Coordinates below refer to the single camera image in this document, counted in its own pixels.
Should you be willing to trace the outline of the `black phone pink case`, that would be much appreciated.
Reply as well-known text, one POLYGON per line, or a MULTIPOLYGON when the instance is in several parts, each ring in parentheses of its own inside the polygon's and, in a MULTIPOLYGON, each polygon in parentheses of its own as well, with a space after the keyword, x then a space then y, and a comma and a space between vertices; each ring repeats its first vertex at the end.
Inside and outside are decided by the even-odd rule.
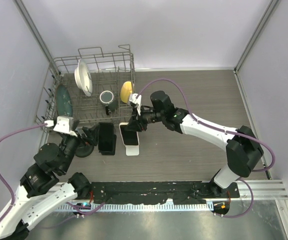
POLYGON ((125 146, 138 146, 139 145, 138 133, 136 131, 127 130, 127 125, 128 123, 126 122, 119 123, 119 130, 123 144, 125 146))

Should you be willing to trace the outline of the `black round base stand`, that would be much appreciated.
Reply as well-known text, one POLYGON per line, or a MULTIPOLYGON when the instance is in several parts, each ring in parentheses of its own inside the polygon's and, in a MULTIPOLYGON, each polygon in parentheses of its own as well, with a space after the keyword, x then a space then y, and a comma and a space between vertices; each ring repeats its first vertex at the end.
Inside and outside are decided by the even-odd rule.
POLYGON ((80 145, 76 150, 75 156, 79 158, 86 158, 93 152, 93 150, 94 150, 94 147, 90 149, 86 149, 84 148, 83 145, 80 145))

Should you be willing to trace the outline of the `black folding phone stand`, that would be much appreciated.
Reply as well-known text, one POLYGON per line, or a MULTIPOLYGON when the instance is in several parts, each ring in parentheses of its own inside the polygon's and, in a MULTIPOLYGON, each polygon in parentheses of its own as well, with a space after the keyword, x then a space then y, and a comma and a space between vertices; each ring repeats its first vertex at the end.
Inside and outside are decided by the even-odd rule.
POLYGON ((104 156, 114 156, 116 152, 117 136, 99 137, 98 150, 104 156))

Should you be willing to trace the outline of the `white folding phone stand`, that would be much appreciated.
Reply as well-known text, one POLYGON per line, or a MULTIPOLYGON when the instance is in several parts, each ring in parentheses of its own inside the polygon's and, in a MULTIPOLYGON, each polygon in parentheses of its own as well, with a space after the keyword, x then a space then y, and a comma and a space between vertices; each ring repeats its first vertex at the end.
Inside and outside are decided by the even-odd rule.
POLYGON ((140 153, 140 148, 138 145, 126 145, 126 156, 138 156, 140 153))

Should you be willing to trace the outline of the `black phone clear case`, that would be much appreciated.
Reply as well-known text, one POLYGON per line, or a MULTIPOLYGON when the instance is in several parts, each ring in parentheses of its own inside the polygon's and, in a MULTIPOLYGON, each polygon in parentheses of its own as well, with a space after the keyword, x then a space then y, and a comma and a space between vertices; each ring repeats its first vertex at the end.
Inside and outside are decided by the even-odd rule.
POLYGON ((86 149, 92 149, 94 146, 92 144, 90 144, 89 142, 87 141, 84 141, 84 148, 86 149))

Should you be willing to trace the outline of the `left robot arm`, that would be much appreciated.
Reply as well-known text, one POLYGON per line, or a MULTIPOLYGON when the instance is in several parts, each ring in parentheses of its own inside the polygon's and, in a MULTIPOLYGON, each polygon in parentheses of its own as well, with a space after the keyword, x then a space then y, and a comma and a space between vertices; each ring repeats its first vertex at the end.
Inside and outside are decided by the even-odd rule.
MULTIPOLYGON (((23 128, 0 138, 5 139, 29 131, 23 128)), ((81 173, 74 173, 56 192, 49 190, 58 182, 58 177, 67 173, 80 146, 95 146, 94 130, 83 127, 83 133, 75 130, 57 133, 62 137, 60 145, 47 143, 34 156, 35 163, 20 179, 13 190, 0 173, 0 180, 9 190, 11 199, 0 212, 0 240, 24 240, 36 225, 57 207, 76 198, 86 199, 91 192, 91 183, 81 173)))

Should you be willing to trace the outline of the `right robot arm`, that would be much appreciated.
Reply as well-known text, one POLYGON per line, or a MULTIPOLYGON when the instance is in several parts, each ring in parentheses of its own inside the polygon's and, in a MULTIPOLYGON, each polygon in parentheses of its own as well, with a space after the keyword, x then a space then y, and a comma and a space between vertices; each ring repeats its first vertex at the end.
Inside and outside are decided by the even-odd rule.
POLYGON ((248 177, 262 157, 263 149, 249 127, 235 129, 206 121, 175 107, 162 90, 152 93, 150 99, 153 106, 143 106, 140 95, 130 94, 133 112, 127 130, 142 132, 148 124, 161 122, 170 131, 197 137, 225 151, 227 164, 213 176, 205 195, 222 197, 234 181, 248 177))

